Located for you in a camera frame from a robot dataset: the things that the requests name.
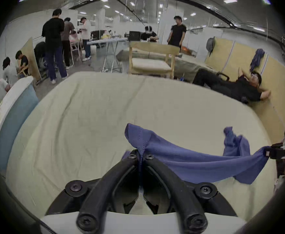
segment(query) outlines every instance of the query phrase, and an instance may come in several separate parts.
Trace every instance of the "wooden partition panel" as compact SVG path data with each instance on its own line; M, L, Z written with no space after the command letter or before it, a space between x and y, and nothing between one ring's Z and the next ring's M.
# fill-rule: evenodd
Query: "wooden partition panel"
M231 55L225 69L223 70L223 73L228 75L231 81L237 80L239 67L241 67L244 72L248 73L255 52L256 49L235 42L234 48L232 49ZM267 54L263 56L260 62L260 66L258 66L255 71L259 73L262 72L266 58Z
M31 76L33 76L36 79L36 81L41 80L42 77L41 74L39 73L39 67L37 66L35 59L32 37L26 42L26 44L20 50L28 59L28 65Z
M262 74L262 87L271 90L271 103L285 125L285 66L270 56Z
M216 37L214 49L211 55L207 54L205 63L217 71L222 71L228 60L233 44L233 41Z
M250 105L260 118L266 132L273 143L283 140L285 127L269 100L254 102Z

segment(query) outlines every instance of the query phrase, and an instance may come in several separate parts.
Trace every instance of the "dark pants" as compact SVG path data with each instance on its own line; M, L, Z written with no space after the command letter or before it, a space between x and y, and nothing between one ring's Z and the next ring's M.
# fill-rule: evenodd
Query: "dark pants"
M85 58L90 57L90 45L87 45L89 40L83 40L83 46L85 49Z
M64 56L64 62L67 67L70 66L70 41L62 41L62 53Z
M59 46L58 48L51 50L51 51L50 50L46 51L45 53L45 58L47 61L47 67L49 71L50 80L56 79L56 73L55 73L55 67L54 67L54 56L55 56L55 60L59 68L61 77L67 76L67 71L64 68L63 60L62 60L62 46Z
M207 70L200 69L197 72L192 83L199 86L204 86L204 84L207 84L212 90L216 92L241 101L242 103L246 103L239 92L236 91L234 82L225 81Z
M192 83L199 86L207 84L212 88L215 85L224 85L226 81L205 69L199 69Z

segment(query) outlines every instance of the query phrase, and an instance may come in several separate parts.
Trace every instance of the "black hair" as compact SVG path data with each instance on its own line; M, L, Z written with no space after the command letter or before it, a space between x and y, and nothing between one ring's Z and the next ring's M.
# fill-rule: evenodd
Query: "black hair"
M10 65L10 58L6 57L5 60L3 61L3 70L7 68L8 65Z
M20 55L22 55L22 52L21 52L21 50L18 50L18 52L16 53L16 60L18 59L18 57L19 57Z
M260 75L258 72L256 72L256 71L252 71L251 74L254 74L254 75L256 75L256 76L258 77L259 85L260 85L260 84L262 83L262 77L261 77L261 75Z
M180 16L175 16L175 17L174 17L174 20L175 20L175 19L179 19L179 20L183 21Z
M151 26L146 26L145 30L152 31L152 27Z
M61 9L55 9L55 10L53 11L53 16L61 15L61 13L62 13L62 10L61 10Z

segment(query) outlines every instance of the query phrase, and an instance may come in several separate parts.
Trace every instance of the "bed sheet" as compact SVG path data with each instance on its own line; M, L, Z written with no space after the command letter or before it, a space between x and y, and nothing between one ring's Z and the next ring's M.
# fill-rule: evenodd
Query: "bed sheet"
M6 181L15 196L42 217L65 185L102 177L132 150L127 123L150 129L187 149L222 155L223 129L232 126L251 154L270 145L254 111L193 84L149 76L78 72L57 85L20 129ZM216 182L237 215L254 216L272 197L276 165L269 160L251 185Z

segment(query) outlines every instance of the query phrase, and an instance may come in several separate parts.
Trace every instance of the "black bag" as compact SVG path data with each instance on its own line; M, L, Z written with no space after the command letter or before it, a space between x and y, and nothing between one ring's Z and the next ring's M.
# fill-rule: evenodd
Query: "black bag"
M207 47L206 47L210 55L214 49L214 46L215 46L215 37L211 37L207 40Z

